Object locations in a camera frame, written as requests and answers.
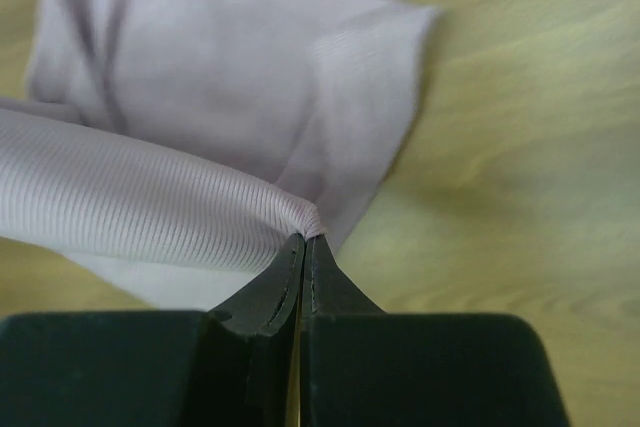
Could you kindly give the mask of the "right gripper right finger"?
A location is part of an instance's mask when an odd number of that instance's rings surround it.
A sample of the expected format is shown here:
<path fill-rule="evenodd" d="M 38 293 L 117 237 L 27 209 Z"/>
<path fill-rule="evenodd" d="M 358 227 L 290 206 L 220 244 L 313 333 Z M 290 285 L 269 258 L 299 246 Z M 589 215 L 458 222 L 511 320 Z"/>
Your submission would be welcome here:
<path fill-rule="evenodd" d="M 303 315 L 383 315 L 338 267 L 324 236 L 306 243 L 301 290 Z"/>

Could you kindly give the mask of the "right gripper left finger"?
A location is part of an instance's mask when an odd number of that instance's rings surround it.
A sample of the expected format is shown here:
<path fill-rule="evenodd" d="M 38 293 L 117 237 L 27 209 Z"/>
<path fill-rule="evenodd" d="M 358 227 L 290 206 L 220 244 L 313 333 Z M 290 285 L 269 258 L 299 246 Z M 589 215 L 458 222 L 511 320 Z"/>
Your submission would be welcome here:
<path fill-rule="evenodd" d="M 243 337 L 278 332 L 297 305 L 306 242 L 289 237 L 268 267 L 208 312 L 228 331 Z"/>

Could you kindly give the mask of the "pink tank top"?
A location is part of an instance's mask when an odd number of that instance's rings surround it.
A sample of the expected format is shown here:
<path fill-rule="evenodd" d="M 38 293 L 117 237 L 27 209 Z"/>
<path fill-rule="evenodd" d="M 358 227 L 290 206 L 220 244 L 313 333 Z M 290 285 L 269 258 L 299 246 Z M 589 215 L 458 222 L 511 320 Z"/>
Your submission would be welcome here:
<path fill-rule="evenodd" d="M 415 116 L 434 7 L 39 0 L 1 102 L 1 233 L 163 309 L 208 309 L 286 239 L 340 246 Z"/>

